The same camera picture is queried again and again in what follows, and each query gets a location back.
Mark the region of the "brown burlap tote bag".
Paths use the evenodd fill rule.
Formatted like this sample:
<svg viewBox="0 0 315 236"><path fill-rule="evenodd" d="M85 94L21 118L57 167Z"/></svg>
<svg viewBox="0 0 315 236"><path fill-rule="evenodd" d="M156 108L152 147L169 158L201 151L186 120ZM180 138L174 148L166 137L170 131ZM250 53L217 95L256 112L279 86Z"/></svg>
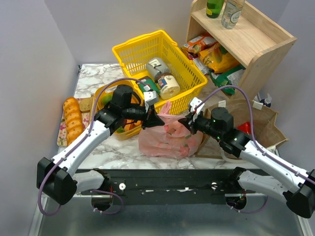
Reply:
<svg viewBox="0 0 315 236"><path fill-rule="evenodd" d="M275 152L278 147L288 141L288 138L286 138L275 125L278 112L255 101L251 101L250 105L252 108L253 130L256 141L269 151ZM235 128L245 122L250 122L248 105L244 99L220 101L219 103L208 107L205 110L204 116L209 118L211 111L216 107L223 107L229 111L234 118ZM222 151L218 142L207 135L203 136L202 143L195 156L237 162L236 157Z"/></svg>

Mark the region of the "pink plastic grocery bag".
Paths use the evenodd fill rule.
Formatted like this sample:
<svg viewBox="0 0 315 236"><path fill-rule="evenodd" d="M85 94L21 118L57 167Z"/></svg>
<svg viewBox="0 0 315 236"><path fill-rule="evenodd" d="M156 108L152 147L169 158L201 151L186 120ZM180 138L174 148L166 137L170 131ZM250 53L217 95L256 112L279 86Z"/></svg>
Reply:
<svg viewBox="0 0 315 236"><path fill-rule="evenodd" d="M167 101L158 117L163 126L141 130L138 137L139 150L146 156L185 158L195 154L202 142L203 133L191 134L178 120L183 116L171 115L171 102Z"/></svg>

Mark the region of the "braided toy bread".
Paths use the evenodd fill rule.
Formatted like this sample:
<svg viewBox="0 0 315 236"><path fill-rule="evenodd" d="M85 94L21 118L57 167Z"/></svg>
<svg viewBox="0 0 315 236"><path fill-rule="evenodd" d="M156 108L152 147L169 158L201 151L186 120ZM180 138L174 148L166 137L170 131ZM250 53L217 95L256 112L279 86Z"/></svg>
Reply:
<svg viewBox="0 0 315 236"><path fill-rule="evenodd" d="M131 104L137 104L140 105L141 102L138 101L135 97L131 98ZM125 119L124 120L124 125L123 125L123 129L125 132L130 131L132 129L134 129L135 127L140 125L140 121L135 121L135 120L131 120L131 119Z"/></svg>

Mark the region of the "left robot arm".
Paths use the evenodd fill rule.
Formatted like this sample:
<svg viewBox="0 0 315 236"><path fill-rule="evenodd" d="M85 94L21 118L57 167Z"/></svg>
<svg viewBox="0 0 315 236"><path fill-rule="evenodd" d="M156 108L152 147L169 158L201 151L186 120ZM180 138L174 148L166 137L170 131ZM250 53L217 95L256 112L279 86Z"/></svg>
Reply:
<svg viewBox="0 0 315 236"><path fill-rule="evenodd" d="M105 178L98 170L77 173L86 157L103 141L109 138L125 120L141 121L143 128L163 126L164 122L155 111L158 102L156 91L145 86L144 105L131 101L133 88L118 85L112 99L99 110L87 129L64 151L52 159L42 158L37 164L37 188L64 205L78 192L99 189Z"/></svg>

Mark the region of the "red snack bag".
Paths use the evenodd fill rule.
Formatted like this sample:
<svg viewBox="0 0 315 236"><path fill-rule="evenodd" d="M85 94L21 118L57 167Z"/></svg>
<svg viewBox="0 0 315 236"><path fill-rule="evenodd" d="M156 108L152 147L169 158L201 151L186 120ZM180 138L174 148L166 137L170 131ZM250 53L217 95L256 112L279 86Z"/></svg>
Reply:
<svg viewBox="0 0 315 236"><path fill-rule="evenodd" d="M237 127L237 129L246 133L246 134L249 134L249 135L252 134L252 126L251 126L251 123L249 121L239 125Z"/></svg>

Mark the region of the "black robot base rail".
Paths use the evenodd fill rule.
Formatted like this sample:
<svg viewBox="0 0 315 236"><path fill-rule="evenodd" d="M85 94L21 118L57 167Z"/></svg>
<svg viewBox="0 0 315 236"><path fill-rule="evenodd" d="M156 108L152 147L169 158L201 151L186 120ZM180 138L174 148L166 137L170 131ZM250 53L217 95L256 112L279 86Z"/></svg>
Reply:
<svg viewBox="0 0 315 236"><path fill-rule="evenodd" d="M94 205L184 205L237 202L245 205L247 192L234 170L105 170L83 169L74 176L57 171L44 193L65 205L77 193L92 195Z"/></svg>

